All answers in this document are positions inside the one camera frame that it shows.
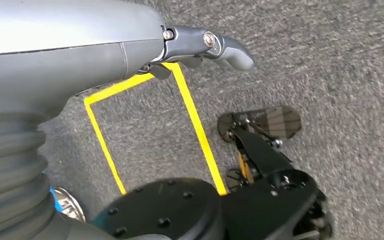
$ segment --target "bolt head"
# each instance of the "bolt head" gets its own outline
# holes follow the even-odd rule
[[[204,33],[204,43],[209,48],[214,46],[214,34],[212,32],[207,31]]]
[[[162,32],[162,37],[165,39],[165,40],[171,40],[175,37],[175,34],[170,31],[170,30],[167,30],[167,31],[163,31]]]

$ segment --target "yellow tape line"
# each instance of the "yellow tape line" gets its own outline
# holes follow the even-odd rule
[[[177,63],[165,63],[164,64],[168,69],[173,71],[174,78],[177,82],[178,88],[180,90],[180,94],[183,97],[184,104],[189,113],[190,120],[192,121],[193,128],[195,129],[196,135],[198,137],[199,144],[201,145],[202,152],[204,154],[205,160],[208,164],[209,171],[214,180],[215,187],[220,195],[227,194],[225,185],[223,184],[222,177],[220,176],[219,169],[216,164],[216,160],[214,159],[213,153],[210,148],[210,144],[208,142],[207,136],[205,134],[204,128],[202,126],[200,117],[198,115],[198,111],[195,107],[194,101],[192,99],[191,93],[189,91],[188,85],[185,81],[185,77],[183,76],[182,70]],[[111,97],[115,94],[123,92],[127,89],[133,88],[141,83],[144,83],[150,79],[154,78],[151,74],[144,75],[135,75],[125,81],[114,84],[106,89],[98,91],[84,99],[84,106],[86,108],[86,112],[90,118],[90,122],[92,123],[93,129],[98,138],[99,144],[103,150],[105,158],[108,162],[109,168],[111,169],[112,175],[117,183],[118,188],[120,189],[121,194],[126,194],[126,189],[120,179],[120,176],[117,172],[116,165],[111,157],[110,151],[108,150],[107,144],[105,143],[104,136],[99,128],[98,122],[95,118],[95,115],[92,111],[91,105],[104,100],[108,97]]]
[[[185,77],[183,76],[179,64],[173,64],[171,69],[173,71],[174,78],[176,79],[181,96],[183,97],[186,109],[189,113],[190,120],[192,121],[193,128],[195,129],[196,135],[201,145],[202,152],[204,153],[204,157],[208,164],[212,179],[214,180],[215,187],[217,188],[217,191],[220,195],[225,195],[227,194],[225,185],[223,183],[222,177],[220,176],[219,168],[217,167],[213,152],[211,151],[210,144],[205,134],[203,125],[201,123],[197,108],[195,107],[195,103],[192,99],[191,92],[189,91]]]
[[[115,95],[134,86],[137,86],[141,83],[144,83],[152,79],[153,77],[154,76],[152,76],[151,74],[135,75],[126,81],[114,84],[108,88],[105,88],[84,98],[84,106],[86,107],[87,115],[89,115],[90,122],[92,123],[93,129],[95,130],[95,134],[98,138],[100,147],[102,148],[103,154],[105,155],[106,161],[108,162],[109,168],[111,169],[112,176],[114,177],[121,194],[126,194],[126,188],[122,183],[116,165],[114,164],[113,158],[111,157],[110,151],[108,150],[107,144],[105,143],[104,136],[102,135],[101,129],[99,128],[97,119],[95,118],[91,105],[108,97],[111,97],[112,95]]]

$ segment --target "black circular plate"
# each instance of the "black circular plate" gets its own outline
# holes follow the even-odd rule
[[[171,178],[129,192],[93,221],[108,234],[128,239],[158,234],[172,240],[222,240],[221,197],[210,183]]]

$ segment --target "gray robot arm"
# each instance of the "gray robot arm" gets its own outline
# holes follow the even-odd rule
[[[0,0],[0,240],[113,239],[55,211],[42,174],[47,161],[37,151],[45,135],[37,126],[58,116],[81,91],[136,73],[165,78],[170,73],[162,63],[196,67],[204,58],[238,70],[254,65],[238,41],[167,26],[147,6]]]

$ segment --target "gray carpet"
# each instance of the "gray carpet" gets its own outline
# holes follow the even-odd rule
[[[167,21],[239,39],[247,73],[207,61],[186,81],[223,174],[236,164],[217,117],[292,106],[303,131],[285,154],[330,197],[337,240],[384,240],[384,0],[145,0]],[[93,106],[124,186],[169,176],[212,182],[176,82],[152,79]],[[87,117],[73,98],[44,124],[48,173],[93,218],[120,195]]]

